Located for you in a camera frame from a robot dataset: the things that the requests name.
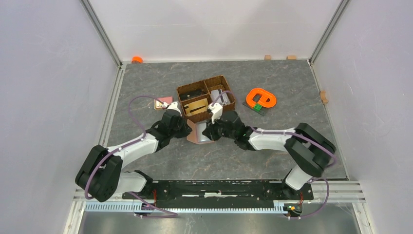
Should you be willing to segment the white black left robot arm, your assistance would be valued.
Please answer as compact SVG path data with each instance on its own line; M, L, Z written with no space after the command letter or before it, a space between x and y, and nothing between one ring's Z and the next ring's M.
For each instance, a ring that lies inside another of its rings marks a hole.
M135 192L140 198L152 195L153 185L142 173L124 173L122 169L139 158L160 151L173 138L185 138L192 129L176 110L166 110L139 137L123 144L105 148L92 147L75 177L86 199L107 201L115 193Z

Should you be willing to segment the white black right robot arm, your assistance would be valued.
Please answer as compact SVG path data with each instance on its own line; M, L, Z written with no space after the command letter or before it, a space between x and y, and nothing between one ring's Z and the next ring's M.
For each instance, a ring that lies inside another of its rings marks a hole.
M282 195L288 199L298 196L305 183L320 178L337 161L335 145L307 123L285 130L264 130L245 125L235 111L229 111L209 120L202 134L212 141L232 139L243 150L289 153L296 166L281 186Z

